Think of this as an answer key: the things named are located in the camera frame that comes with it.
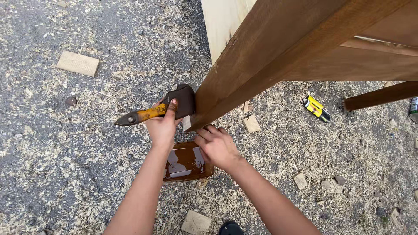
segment wooden leg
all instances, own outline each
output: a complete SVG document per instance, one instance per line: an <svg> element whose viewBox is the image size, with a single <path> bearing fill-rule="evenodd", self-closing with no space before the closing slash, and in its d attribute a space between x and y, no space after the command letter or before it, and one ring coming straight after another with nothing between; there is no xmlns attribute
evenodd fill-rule
<svg viewBox="0 0 418 235"><path fill-rule="evenodd" d="M193 131L410 0L259 0L196 92Z"/></svg>
<svg viewBox="0 0 418 235"><path fill-rule="evenodd" d="M402 82L343 100L344 110L354 111L418 96L418 82Z"/></svg>

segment wood grain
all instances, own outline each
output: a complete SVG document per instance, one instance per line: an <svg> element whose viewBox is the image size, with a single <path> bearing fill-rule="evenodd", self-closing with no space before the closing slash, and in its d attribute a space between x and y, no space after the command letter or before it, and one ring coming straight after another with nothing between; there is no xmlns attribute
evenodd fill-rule
<svg viewBox="0 0 418 235"><path fill-rule="evenodd" d="M418 0L412 0L358 35L418 47Z"/></svg>
<svg viewBox="0 0 418 235"><path fill-rule="evenodd" d="M312 59L283 81L418 80L418 57L344 46Z"/></svg>
<svg viewBox="0 0 418 235"><path fill-rule="evenodd" d="M285 80L409 0L257 1L196 92L188 131Z"/></svg>
<svg viewBox="0 0 418 235"><path fill-rule="evenodd" d="M212 64L215 64L256 0L201 0L201 2Z"/></svg>
<svg viewBox="0 0 418 235"><path fill-rule="evenodd" d="M99 59L63 51L56 67L94 77L98 65Z"/></svg>
<svg viewBox="0 0 418 235"><path fill-rule="evenodd" d="M418 48L401 46L391 42L383 42L377 40L365 40L361 38L351 38L340 46L351 48L366 49L371 51L381 51L395 53L406 56L418 56Z"/></svg>
<svg viewBox="0 0 418 235"><path fill-rule="evenodd" d="M402 82L343 100L345 111L354 111L376 105L418 96L418 82Z"/></svg>

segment shoe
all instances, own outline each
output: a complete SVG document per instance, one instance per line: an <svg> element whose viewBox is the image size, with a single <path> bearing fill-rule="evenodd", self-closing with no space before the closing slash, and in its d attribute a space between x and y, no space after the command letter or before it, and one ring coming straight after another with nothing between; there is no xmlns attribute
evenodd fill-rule
<svg viewBox="0 0 418 235"><path fill-rule="evenodd" d="M244 232L237 223L226 221L219 229L218 235L244 235Z"/></svg>

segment gravel ground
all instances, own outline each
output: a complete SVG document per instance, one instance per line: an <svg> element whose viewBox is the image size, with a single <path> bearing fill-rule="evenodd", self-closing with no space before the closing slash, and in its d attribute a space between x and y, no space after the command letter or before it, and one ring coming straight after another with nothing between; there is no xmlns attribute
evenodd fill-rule
<svg viewBox="0 0 418 235"><path fill-rule="evenodd" d="M144 125L113 122L150 107L177 84L197 90L211 67L200 1L161 3L80 0L63 8L0 0L0 234L103 232L150 148ZM96 76L56 69L63 50L100 59ZM251 99L252 111L238 107L214 124L324 234L417 234L418 129L407 116L409 101L351 113L341 108L342 98L382 85L281 82ZM330 123L303 107L309 94L329 111ZM68 97L77 104L66 105ZM246 132L241 119L250 114L261 131ZM193 135L180 125L176 142ZM308 182L302 190L292 180L300 171ZM347 182L321 186L337 175ZM225 220L246 234L268 234L219 169L206 186L164 186L154 233L186 234L180 227L188 209L212 218L207 234ZM400 213L396 219L392 209Z"/></svg>

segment spray can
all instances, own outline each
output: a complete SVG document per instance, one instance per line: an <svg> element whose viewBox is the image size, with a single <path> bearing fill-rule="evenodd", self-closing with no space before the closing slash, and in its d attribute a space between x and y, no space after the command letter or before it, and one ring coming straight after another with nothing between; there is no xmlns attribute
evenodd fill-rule
<svg viewBox="0 0 418 235"><path fill-rule="evenodd" d="M411 100L411 108L409 109L409 117L416 123L418 123L418 97L414 97Z"/></svg>
<svg viewBox="0 0 418 235"><path fill-rule="evenodd" d="M324 110L324 107L318 101L312 98L312 96L309 95L307 99L303 99L303 102L305 103L305 108L311 111L321 121L329 123L331 116Z"/></svg>

